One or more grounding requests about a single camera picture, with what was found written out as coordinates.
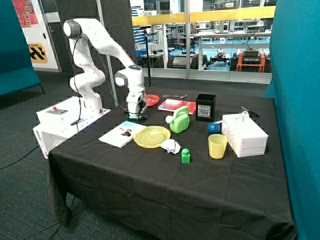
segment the green watering can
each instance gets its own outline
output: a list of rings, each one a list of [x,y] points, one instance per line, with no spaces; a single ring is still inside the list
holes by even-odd
[[[179,134],[189,126],[189,108],[182,106],[174,111],[173,116],[167,116],[165,121],[170,124],[172,132]]]

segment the yellow cup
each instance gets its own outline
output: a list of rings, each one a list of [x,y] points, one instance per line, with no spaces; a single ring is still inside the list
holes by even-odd
[[[226,150],[228,139],[221,134],[212,134],[208,137],[209,154],[213,159],[221,159]]]

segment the yellow railing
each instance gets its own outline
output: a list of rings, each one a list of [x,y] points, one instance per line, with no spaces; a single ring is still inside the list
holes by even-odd
[[[275,15],[276,6],[248,7],[239,9],[228,9],[219,11],[191,12],[190,22],[203,21],[227,21],[227,20],[248,20],[248,19],[269,19]],[[165,14],[156,16],[134,16],[132,25],[159,25],[185,23],[186,14]]]

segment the red book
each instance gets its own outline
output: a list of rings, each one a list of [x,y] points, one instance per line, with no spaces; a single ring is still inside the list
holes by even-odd
[[[183,100],[174,100],[167,99],[160,106],[158,106],[159,110],[174,112],[178,108],[183,106],[188,106],[189,114],[193,115],[196,111],[196,102],[195,101],[183,101]]]

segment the white booklet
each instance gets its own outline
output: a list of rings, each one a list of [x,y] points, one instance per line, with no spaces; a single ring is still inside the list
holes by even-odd
[[[144,129],[146,126],[130,121],[124,121],[111,131],[99,138],[100,141],[111,144],[118,148],[122,148],[130,142],[136,133]]]

